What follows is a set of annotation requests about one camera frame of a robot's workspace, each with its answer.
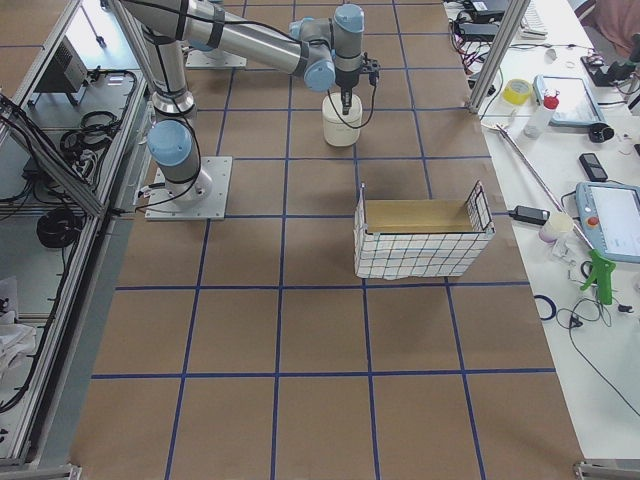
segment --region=white bottle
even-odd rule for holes
[[[524,126],[524,134],[529,138],[538,138],[547,125],[549,125],[559,103],[557,93],[552,96],[545,92],[542,105],[533,112],[533,115],[531,115],[529,121]]]

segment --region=yellow tape roll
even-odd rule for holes
[[[526,80],[514,78],[507,82],[502,98],[513,105],[522,105],[533,93],[533,87]]]

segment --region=electronic device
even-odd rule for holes
[[[587,55],[580,57],[589,77],[596,87],[607,87],[616,85],[633,75],[637,64],[640,63],[640,33],[636,33],[631,37],[633,47],[629,59],[623,62],[613,62],[611,65],[605,65],[604,58],[599,54]]]
[[[549,210],[541,210],[540,208],[518,205],[513,210],[509,210],[509,216],[519,222],[544,225],[549,219]]]
[[[76,93],[87,79],[87,67],[65,36],[35,88],[36,93]]]
[[[540,20],[535,4],[533,0],[531,0],[520,21],[520,36],[522,38],[544,40],[548,34],[547,26]]]
[[[463,0],[462,6],[474,23],[492,23],[502,20],[509,0]]]
[[[594,123],[605,123],[598,102],[581,77],[536,75],[533,90],[538,101],[544,98],[544,92],[558,92],[560,104],[551,118],[551,125],[589,127]]]
[[[492,42],[499,28],[494,23],[453,22],[453,31],[465,42]]]
[[[640,263],[640,187],[582,182],[576,204],[582,230],[602,256]]]
[[[607,172],[602,168],[602,164],[595,153],[583,153],[578,157],[587,177],[592,182],[606,182],[609,178]]]
[[[82,231],[82,217],[67,207],[59,207],[38,219],[36,234],[47,248],[64,248],[75,242]]]

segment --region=keyboard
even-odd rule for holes
[[[529,6],[527,7],[527,11],[524,13],[524,17],[522,17],[522,20],[520,21],[520,36],[522,38],[537,38],[544,40],[547,38],[548,33],[549,31],[547,30],[546,25],[542,20],[540,20],[533,0],[531,0],[531,3],[529,3]]]

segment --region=white table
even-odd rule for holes
[[[549,29],[545,43],[591,45],[566,1],[534,1]],[[514,43],[524,42],[519,38],[514,40]],[[541,73],[588,78],[580,63],[585,49],[554,49],[557,53],[555,61],[546,56],[547,49],[543,47],[528,51],[510,49],[501,65],[505,84],[511,78],[531,82]],[[591,88],[598,102],[621,99],[613,87],[595,88],[591,84]],[[616,137],[604,144],[591,143],[585,131],[557,128],[550,128],[538,140],[530,140],[521,132],[534,109],[532,100],[517,108],[509,131],[556,196],[571,192],[578,182],[588,180],[578,163],[578,156],[584,152],[598,155],[609,178],[640,184],[640,156],[632,148],[633,143],[640,143],[640,118],[632,117],[626,106],[602,107],[607,123],[616,131]],[[506,124],[513,110],[513,106],[496,99],[489,106],[483,123]],[[553,204],[511,147],[497,133],[486,128],[484,133],[507,206],[513,208],[521,204],[553,210]],[[566,200],[567,205],[575,206],[571,198]],[[538,238],[537,227],[513,222],[513,228],[533,292],[552,298],[559,308],[572,308],[583,295],[578,290],[579,285],[569,280],[568,271],[571,270],[573,278],[581,280],[579,268],[571,268],[554,257],[551,247]],[[575,238],[569,240],[569,246],[573,252],[571,258],[579,267],[587,259],[587,250]],[[618,313],[614,302],[609,308],[613,322],[610,328],[602,322],[585,323],[573,330],[573,338],[583,353],[640,410],[640,293],[633,287],[640,279],[640,265],[618,263],[612,279],[616,290],[614,296],[623,304],[633,305],[637,313]],[[544,302],[539,302],[538,308],[541,316],[548,315],[549,309]],[[561,318],[568,321],[567,315]],[[640,417],[576,352],[567,330],[555,321],[545,322],[544,329],[585,457],[640,458]]]

